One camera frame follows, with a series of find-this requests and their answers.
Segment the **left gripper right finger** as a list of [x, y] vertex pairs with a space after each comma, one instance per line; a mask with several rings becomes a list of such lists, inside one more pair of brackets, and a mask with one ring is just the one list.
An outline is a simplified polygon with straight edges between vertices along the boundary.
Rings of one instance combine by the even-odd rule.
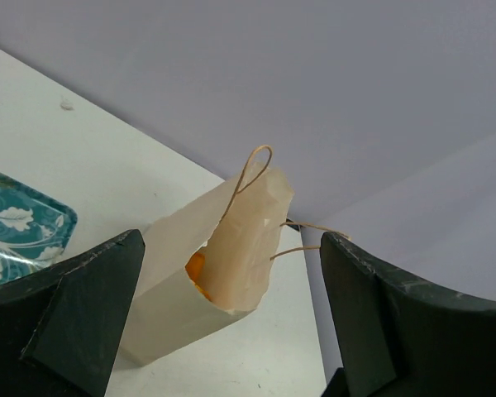
[[496, 301], [432, 283], [322, 235], [342, 365], [327, 396], [496, 396]]

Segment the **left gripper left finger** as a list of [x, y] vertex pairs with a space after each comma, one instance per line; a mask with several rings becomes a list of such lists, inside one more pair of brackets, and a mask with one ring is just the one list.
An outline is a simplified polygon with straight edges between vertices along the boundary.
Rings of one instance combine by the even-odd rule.
[[128, 230], [0, 285], [0, 396], [103, 396], [141, 271]]

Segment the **teal patterned tray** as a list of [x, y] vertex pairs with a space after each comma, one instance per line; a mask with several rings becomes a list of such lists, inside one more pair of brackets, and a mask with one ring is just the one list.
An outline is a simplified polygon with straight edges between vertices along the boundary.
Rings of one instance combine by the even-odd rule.
[[0, 285], [57, 263], [77, 222], [72, 208], [0, 173]]

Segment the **brown paper bag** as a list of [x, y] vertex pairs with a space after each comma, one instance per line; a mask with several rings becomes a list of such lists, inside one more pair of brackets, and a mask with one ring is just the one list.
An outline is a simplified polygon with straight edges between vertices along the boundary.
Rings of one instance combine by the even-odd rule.
[[[137, 366], [207, 337], [254, 312], [284, 255], [281, 232], [291, 225], [294, 191], [285, 173], [251, 153], [239, 175], [209, 190], [143, 236], [145, 255], [120, 342]], [[205, 256], [198, 283], [185, 266]]]

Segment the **round orange sugared bun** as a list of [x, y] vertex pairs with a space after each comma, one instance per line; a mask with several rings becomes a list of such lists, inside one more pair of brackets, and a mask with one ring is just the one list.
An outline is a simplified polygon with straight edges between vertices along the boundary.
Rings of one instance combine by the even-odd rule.
[[212, 301], [209, 293], [203, 289], [198, 283], [199, 277], [205, 265], [205, 256], [201, 252], [195, 252], [185, 266], [185, 270], [189, 279], [192, 281], [195, 288], [208, 300]]

